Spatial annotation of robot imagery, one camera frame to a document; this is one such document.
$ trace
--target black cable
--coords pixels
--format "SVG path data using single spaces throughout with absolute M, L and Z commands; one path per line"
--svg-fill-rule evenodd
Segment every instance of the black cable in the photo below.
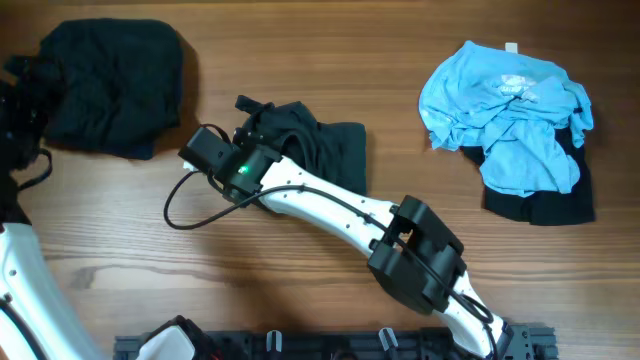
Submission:
M 202 125 L 200 125 L 200 127 L 210 127 L 210 128 L 216 129 L 218 134 L 220 134 L 220 137 L 222 138 L 222 141 L 226 142 L 227 144 L 231 144 L 231 139 L 229 139 L 229 135 L 227 135 L 226 131 L 222 130 L 222 128 L 219 127 L 218 125 L 215 125 L 215 124 L 202 124 Z
M 176 229 L 176 230 L 193 230 L 193 229 L 197 229 L 199 227 L 205 226 L 207 224 L 210 224 L 218 219 L 220 219 L 223 216 L 228 215 L 229 213 L 241 208 L 241 207 L 245 207 L 251 203 L 253 203 L 254 201 L 258 200 L 259 198 L 268 195 L 268 194 L 272 194 L 274 192 L 278 192 L 278 191 L 289 191 L 289 190 L 297 190 L 297 191 L 307 191 L 310 193 L 314 193 L 317 195 L 320 195 L 326 199 L 329 199 L 335 203 L 337 203 L 338 205 L 346 208 L 347 210 L 355 213 L 357 216 L 362 217 L 364 219 L 364 221 L 366 223 L 372 224 L 374 226 L 376 226 L 377 228 L 379 228 L 380 230 L 382 230 L 383 232 L 387 233 L 388 232 L 388 228 L 386 226 L 384 226 L 382 223 L 380 223 L 379 221 L 377 221 L 376 219 L 374 219 L 373 217 L 371 217 L 371 215 L 365 213 L 364 211 L 356 208 L 355 206 L 345 202 L 342 199 L 339 199 L 327 192 L 324 192 L 322 190 L 318 190 L 315 188 L 310 188 L 307 187 L 305 185 L 283 185 L 283 186 L 277 186 L 277 187 L 273 187 L 267 190 L 264 190 L 262 192 L 259 192 L 257 194 L 254 194 L 246 199 L 244 199 L 243 201 L 234 204 L 233 206 L 230 206 L 228 208 L 226 208 L 225 210 L 222 210 L 221 212 L 209 217 L 208 219 L 202 220 L 200 222 L 197 222 L 195 224 L 191 224 L 191 225 L 177 225 L 174 224 L 173 222 L 171 222 L 171 220 L 169 219 L 169 205 L 171 204 L 171 200 L 173 199 L 173 197 L 175 196 L 176 192 L 178 191 L 178 189 L 180 188 L 180 186 L 182 186 L 182 184 L 184 184 L 185 181 L 187 181 L 187 179 L 189 179 L 193 174 L 199 173 L 200 171 L 191 171 L 188 174 L 186 174 L 182 179 L 180 179 L 180 181 L 178 181 L 178 183 L 176 184 L 176 186 L 171 190 L 171 193 L 169 193 L 169 197 L 167 197 L 167 201 L 164 204 L 164 220 L 166 221 L 166 223 Z M 213 173 L 211 171 L 208 172 L 207 174 L 207 179 L 209 181 L 209 183 L 215 187 L 218 191 L 220 191 L 219 186 L 217 183 L 215 183 L 215 180 L 213 179 Z M 491 346 L 493 347 L 493 358 L 495 360 L 499 360 L 498 359 L 498 348 L 496 346 L 496 341 L 495 338 L 493 337 L 493 333 L 491 331 L 491 328 L 489 327 L 488 324 L 491 324 L 493 322 L 493 314 L 491 313 L 491 311 L 489 311 L 489 309 L 487 309 L 484 305 L 482 305 L 479 301 L 477 301 L 476 299 L 467 296 L 467 295 L 460 295 L 457 292 L 455 292 L 448 284 L 445 284 L 444 280 L 442 280 L 442 278 L 440 277 L 440 275 L 438 275 L 435 270 L 433 270 L 433 268 L 429 265 L 427 265 L 426 263 L 424 263 L 422 261 L 422 259 L 420 259 L 420 257 L 418 257 L 418 255 L 416 255 L 407 245 L 407 243 L 405 243 L 402 239 L 400 239 L 399 237 L 395 237 L 393 239 L 393 241 L 398 244 L 402 250 L 404 250 L 407 254 L 409 254 L 409 256 L 416 262 L 418 263 L 418 265 L 420 265 L 423 269 L 425 269 L 429 275 L 431 275 L 432 278 L 434 278 L 436 280 L 436 282 L 444 289 L 444 291 L 447 293 L 448 296 L 451 296 L 454 300 L 456 300 L 456 302 L 458 302 L 460 304 L 460 306 L 462 306 L 463 309 L 465 309 L 467 312 L 469 312 L 473 317 L 475 317 L 476 319 L 478 319 L 478 321 L 480 321 L 483 324 L 484 329 L 487 331 L 487 336 L 489 337 L 489 340 L 491 342 Z
M 42 350 L 42 347 L 40 347 L 40 343 L 38 343 L 36 338 L 33 336 L 33 333 L 31 333 L 31 330 L 29 330 L 27 324 L 25 324 L 24 320 L 22 320 L 22 318 L 16 313 L 16 311 L 13 310 L 9 303 L 7 303 L 5 300 L 0 299 L 0 310 L 2 310 L 2 312 L 7 315 L 9 320 L 11 320 L 16 326 L 20 334 L 22 334 L 22 337 L 26 340 L 36 359 L 46 360 L 47 357 L 44 355 L 44 351 Z
M 176 184 L 176 186 L 173 188 L 173 190 L 171 190 L 171 193 L 169 193 L 169 197 L 167 197 L 167 201 L 164 204 L 164 220 L 167 222 L 167 224 L 169 226 L 171 226 L 172 228 L 176 229 L 176 230 L 193 230 L 193 229 L 197 229 L 199 227 L 205 226 L 207 224 L 210 224 L 218 219 L 220 219 L 223 216 L 228 215 L 229 213 L 241 208 L 241 207 L 245 207 L 251 203 L 253 203 L 254 201 L 258 200 L 259 198 L 274 193 L 274 192 L 278 192 L 278 191 L 288 191 L 288 190 L 297 190 L 297 191 L 307 191 L 310 193 L 314 193 L 314 194 L 318 194 L 321 195 L 345 208 L 347 208 L 348 210 L 354 212 L 357 216 L 362 217 L 367 223 L 373 224 L 374 226 L 382 229 L 383 231 L 387 230 L 387 227 L 382 225 L 379 221 L 377 221 L 376 219 L 373 219 L 371 217 L 371 215 L 365 213 L 364 211 L 356 208 L 355 206 L 345 202 L 344 200 L 341 200 L 329 193 L 326 193 L 322 190 L 318 190 L 318 189 L 314 189 L 314 188 L 310 188 L 310 187 L 306 187 L 305 185 L 284 185 L 284 186 L 276 186 L 273 187 L 271 189 L 267 189 L 264 190 L 262 192 L 259 192 L 257 194 L 254 194 L 244 200 L 242 200 L 241 202 L 230 206 L 228 208 L 226 208 L 225 210 L 222 210 L 221 212 L 211 216 L 208 219 L 202 220 L 200 222 L 197 222 L 195 224 L 191 224 L 191 225 L 177 225 L 174 224 L 173 222 L 171 222 L 171 220 L 169 219 L 169 205 L 171 204 L 171 200 L 173 200 L 173 197 L 175 196 L 176 192 L 178 191 L 178 189 L 180 188 L 180 186 L 182 186 L 182 184 L 184 184 L 185 181 L 187 181 L 187 179 L 189 179 L 193 174 L 199 173 L 200 171 L 191 171 L 189 173 L 187 173 L 187 175 L 185 175 L 182 179 L 180 179 L 180 181 L 178 181 L 178 183 Z
M 32 186 L 36 186 L 36 185 L 40 184 L 46 178 L 48 178 L 49 175 L 51 175 L 51 173 L 53 172 L 53 163 L 52 163 L 52 158 L 51 158 L 51 152 L 49 150 L 47 150 L 47 149 L 40 149 L 40 151 L 38 151 L 38 154 L 46 156 L 47 160 L 49 160 L 49 165 L 47 166 L 47 169 L 42 174 L 34 177 L 31 180 L 27 180 L 24 183 L 20 184 L 20 186 L 18 186 L 18 191 L 22 191 L 22 190 L 28 189 L 28 188 L 30 188 Z

